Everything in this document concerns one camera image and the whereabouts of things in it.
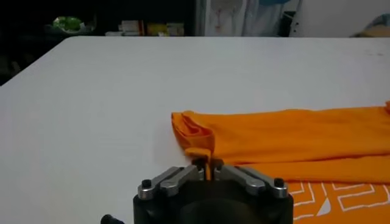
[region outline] wall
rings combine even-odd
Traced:
[[[350,37],[383,13],[390,0],[302,0],[291,36]]]

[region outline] screw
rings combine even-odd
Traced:
[[[145,179],[142,181],[142,188],[150,188],[152,186],[152,181],[150,179]]]
[[[285,181],[282,178],[275,178],[274,186],[275,187],[284,187],[285,186]]]

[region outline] black knob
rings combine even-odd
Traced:
[[[285,186],[285,181],[282,178],[275,178],[274,186],[275,187],[284,187]]]
[[[152,186],[152,181],[149,179],[142,181],[142,188],[150,188]]]
[[[100,224],[124,224],[124,222],[112,217],[112,215],[107,214],[103,216]]]

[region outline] fabric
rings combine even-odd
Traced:
[[[289,181],[297,222],[390,218],[390,102],[234,115],[185,111],[172,114],[172,126],[189,156],[220,158]]]

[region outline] orange t-shirt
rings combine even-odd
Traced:
[[[172,114],[189,156],[223,159],[289,181],[300,223],[390,219],[386,107],[254,114]]]

